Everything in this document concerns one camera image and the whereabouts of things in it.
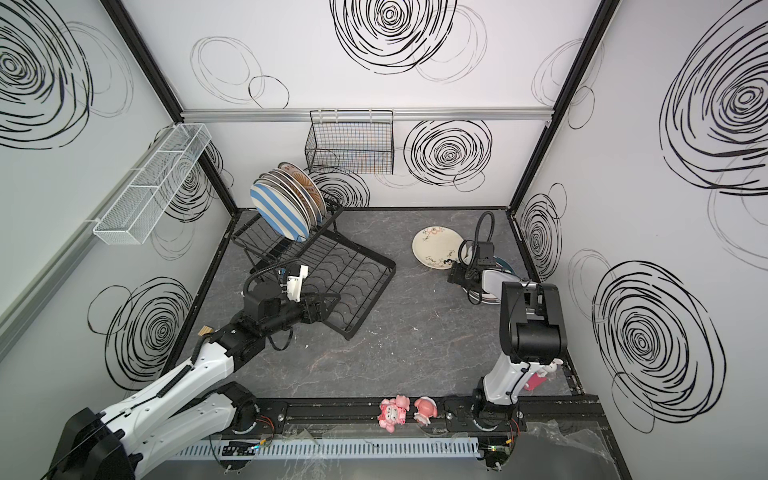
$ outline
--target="wire basket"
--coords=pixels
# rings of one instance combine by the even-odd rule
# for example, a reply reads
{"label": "wire basket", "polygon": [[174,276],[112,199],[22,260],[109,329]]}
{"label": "wire basket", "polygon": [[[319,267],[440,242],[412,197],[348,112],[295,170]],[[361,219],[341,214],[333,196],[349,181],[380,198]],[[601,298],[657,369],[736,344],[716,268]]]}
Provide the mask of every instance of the wire basket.
{"label": "wire basket", "polygon": [[144,243],[209,143],[204,124],[174,125],[96,223],[94,235],[107,245]]}
{"label": "wire basket", "polygon": [[316,167],[339,167],[356,174],[394,173],[394,112],[311,111],[312,126],[304,154],[310,172]]}
{"label": "wire basket", "polygon": [[365,248],[336,231],[336,218],[343,207],[326,199],[332,212],[320,227],[302,243],[276,233],[259,213],[232,236],[232,243],[242,247],[251,272],[272,263],[298,257],[310,268],[303,281],[304,292],[338,293],[341,300],[324,323],[349,340],[359,330],[373,306],[395,275],[391,259]]}

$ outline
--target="black robot arm segment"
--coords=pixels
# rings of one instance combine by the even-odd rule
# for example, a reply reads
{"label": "black robot arm segment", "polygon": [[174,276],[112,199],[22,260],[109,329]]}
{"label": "black robot arm segment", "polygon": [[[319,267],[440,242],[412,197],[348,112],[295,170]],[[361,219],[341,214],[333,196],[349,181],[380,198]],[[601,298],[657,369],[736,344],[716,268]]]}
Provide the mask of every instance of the black robot arm segment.
{"label": "black robot arm segment", "polygon": [[568,341],[558,288],[550,283],[504,282],[499,337],[512,362],[547,365],[561,358]]}

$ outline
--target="metal rail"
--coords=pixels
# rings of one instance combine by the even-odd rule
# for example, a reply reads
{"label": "metal rail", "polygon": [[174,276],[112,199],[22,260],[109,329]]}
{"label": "metal rail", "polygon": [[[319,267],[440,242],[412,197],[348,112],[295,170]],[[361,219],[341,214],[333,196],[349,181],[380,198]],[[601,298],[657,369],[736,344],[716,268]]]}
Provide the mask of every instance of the metal rail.
{"label": "metal rail", "polygon": [[427,120],[540,120],[549,121],[551,107],[466,107],[466,108],[229,108],[185,110],[181,116],[188,123],[261,122],[310,120],[311,111],[323,111],[328,121],[374,121],[394,111],[395,121]]}

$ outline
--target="black frame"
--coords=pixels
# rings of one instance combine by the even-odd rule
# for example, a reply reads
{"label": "black frame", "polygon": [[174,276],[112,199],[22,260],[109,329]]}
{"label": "black frame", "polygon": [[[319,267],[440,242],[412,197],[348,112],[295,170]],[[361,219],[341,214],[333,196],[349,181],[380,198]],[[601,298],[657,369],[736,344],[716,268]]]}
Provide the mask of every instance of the black frame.
{"label": "black frame", "polygon": [[[142,71],[149,80],[150,85],[155,90],[160,102],[165,106],[168,114],[174,122],[183,121],[181,116],[182,108],[179,101],[176,99],[170,85],[167,83],[165,77],[162,75],[160,68],[152,57],[149,48],[144,43],[141,34],[136,28],[136,25],[131,20],[130,15],[125,9],[121,0],[100,0],[105,10],[109,14],[111,20],[115,24],[115,27],[120,32],[125,43],[131,50],[131,53],[136,58],[137,63],[141,67]],[[579,81],[586,72],[589,63],[598,48],[598,45],[602,39],[608,24],[610,23],[616,8],[618,7],[620,0],[602,0],[598,7],[592,23],[587,31],[584,41],[581,44],[579,52],[577,54],[574,64],[571,66],[571,70],[568,72],[564,86],[558,95],[558,99],[554,105],[554,114],[551,122],[544,128],[541,136],[538,139],[533,154],[531,155],[528,165],[525,168],[523,177],[518,185],[514,196],[511,199],[511,203],[508,207],[401,207],[401,208],[369,208],[368,210],[497,210],[506,208],[507,218],[510,228],[513,230],[515,241],[520,249],[523,261],[525,263],[526,270],[530,278],[536,282],[539,281],[538,273],[535,269],[535,265],[531,259],[528,246],[525,244],[525,240],[521,235],[519,225],[515,219],[517,209],[520,207],[523,197],[525,196],[528,188],[534,179],[536,171],[538,170],[541,162],[547,153],[547,150],[554,139],[554,134],[560,126],[564,116],[568,111],[568,106],[571,103],[576,90],[578,89]],[[240,214],[249,209],[238,208],[234,203],[227,186],[222,181],[215,167],[210,161],[210,158],[206,153],[200,157],[199,164],[206,174],[209,182],[217,192],[218,197],[221,199],[223,205],[226,207],[227,212],[231,216],[230,224],[219,243],[219,247],[211,261],[209,268],[206,272],[203,282],[200,285],[200,289],[197,291],[190,312],[184,320],[184,324],[181,328],[180,334],[174,344],[173,349],[170,352],[169,360],[163,370],[163,374],[168,372],[173,366],[175,366],[180,356],[180,351],[183,348],[184,342],[190,334],[192,326],[194,325],[197,314],[200,312],[205,296],[213,282],[214,275],[220,265],[221,259],[229,244],[230,235],[234,232],[234,228],[237,225],[237,221],[240,219]],[[347,209],[347,210],[365,210],[365,209]],[[566,355],[564,371],[568,378],[568,384],[571,387],[572,396],[533,396],[533,397],[521,397],[520,398],[520,411],[525,412],[525,419],[528,421],[547,421],[555,418],[557,420],[594,420],[598,422],[601,427],[601,432],[608,444],[608,448],[611,450],[611,454],[616,462],[617,469],[624,480],[630,480],[631,474],[627,469],[624,458],[621,454],[621,450],[616,443],[611,427],[608,425],[607,419],[600,405],[599,399],[596,396],[584,394],[584,389],[581,387],[581,382],[576,375],[576,371],[573,367],[570,355]],[[451,405],[471,405],[473,398],[471,397],[442,397],[435,398],[436,402],[444,405],[446,402],[450,402]],[[345,399],[259,399],[259,405],[263,407],[263,412],[270,416],[275,422],[279,431],[282,431],[284,422],[293,423],[370,423],[372,419],[375,419],[379,414],[380,399],[377,398],[345,398]],[[506,437],[502,438],[499,435],[494,435],[488,432],[479,432],[476,429],[466,429],[456,425],[456,422],[451,424],[450,420],[446,419],[444,415],[442,418],[433,420],[434,428],[442,428],[444,432],[449,429],[452,432],[455,431],[469,431],[473,435],[477,435],[483,438],[492,439],[496,438],[499,441],[506,440]]]}

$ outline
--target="stack of plates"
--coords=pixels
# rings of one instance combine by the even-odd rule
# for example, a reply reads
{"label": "stack of plates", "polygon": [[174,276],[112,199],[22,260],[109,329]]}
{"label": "stack of plates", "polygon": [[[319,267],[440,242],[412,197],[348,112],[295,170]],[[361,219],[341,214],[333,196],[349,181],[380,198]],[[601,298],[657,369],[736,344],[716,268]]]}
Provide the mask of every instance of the stack of plates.
{"label": "stack of plates", "polygon": [[328,214],[317,185],[288,162],[261,174],[250,188],[250,199],[277,233],[297,242],[309,238]]}

